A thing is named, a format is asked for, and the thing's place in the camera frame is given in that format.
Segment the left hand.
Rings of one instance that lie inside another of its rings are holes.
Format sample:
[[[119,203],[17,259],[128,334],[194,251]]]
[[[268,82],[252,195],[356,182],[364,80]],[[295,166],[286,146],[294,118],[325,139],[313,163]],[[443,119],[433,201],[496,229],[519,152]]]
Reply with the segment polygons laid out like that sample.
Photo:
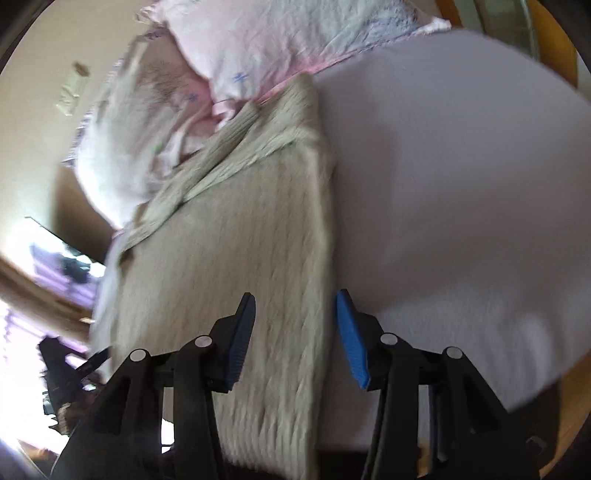
[[[88,410],[89,406],[84,402],[64,403],[55,414],[56,423],[51,429],[70,436]]]

